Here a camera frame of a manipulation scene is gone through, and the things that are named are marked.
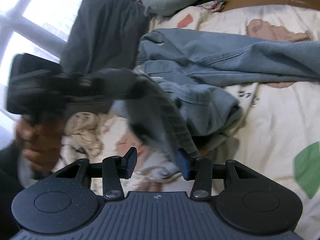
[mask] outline ribbed black surface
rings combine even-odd
[[[21,231],[20,240],[301,240],[292,232],[250,236],[221,222],[207,203],[190,200],[185,192],[131,192],[120,202],[107,203],[89,225],[60,236]]]

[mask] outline logo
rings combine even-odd
[[[153,197],[154,197],[155,199],[157,199],[157,200],[159,200],[160,198],[162,198],[162,196],[161,196],[161,195],[159,195],[159,194],[154,195]]]

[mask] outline printed bedding pattern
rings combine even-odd
[[[302,35],[302,39],[320,40],[320,12],[286,5],[247,7],[223,13],[188,7],[172,17],[154,17],[149,31],[187,28],[246,35],[248,25],[255,19],[259,20],[258,25],[268,22],[270,30],[277,29],[275,26],[285,27],[285,35],[292,32],[293,35],[299,33],[299,38]],[[317,240],[320,238],[320,83],[251,83],[225,89],[239,99],[244,109],[243,117],[230,127],[228,138],[209,142],[201,149],[202,156],[212,158],[215,163],[236,159],[293,190],[304,206],[296,233],[304,239]],[[77,115],[69,125],[76,127],[74,122],[77,123],[84,115],[88,117],[88,114]],[[122,181],[125,192],[190,192],[192,181],[184,181],[179,173],[170,178],[155,176],[155,171],[170,168],[168,160],[160,151],[142,145],[130,132],[124,118],[112,112],[98,119],[90,114],[89,118],[95,120],[95,124],[86,133],[87,136],[95,136],[98,150],[88,145],[85,138],[77,140],[77,136],[72,135],[74,131],[67,127],[71,136],[64,138],[62,151],[67,163],[83,157],[91,162],[101,162],[108,156],[124,155],[131,146],[135,146],[138,163],[132,178]],[[94,149],[94,154],[84,155],[83,148]],[[64,165],[63,162],[58,163],[56,169]],[[92,181],[92,190],[102,194],[101,179]],[[221,190],[221,181],[213,181],[212,195]]]

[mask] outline black pillow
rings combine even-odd
[[[83,0],[60,64],[65,73],[133,69],[150,16],[132,0]]]

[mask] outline person's hand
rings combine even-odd
[[[17,122],[15,140],[34,170],[49,172],[57,164],[64,124],[62,117],[44,121],[35,127],[24,119]]]

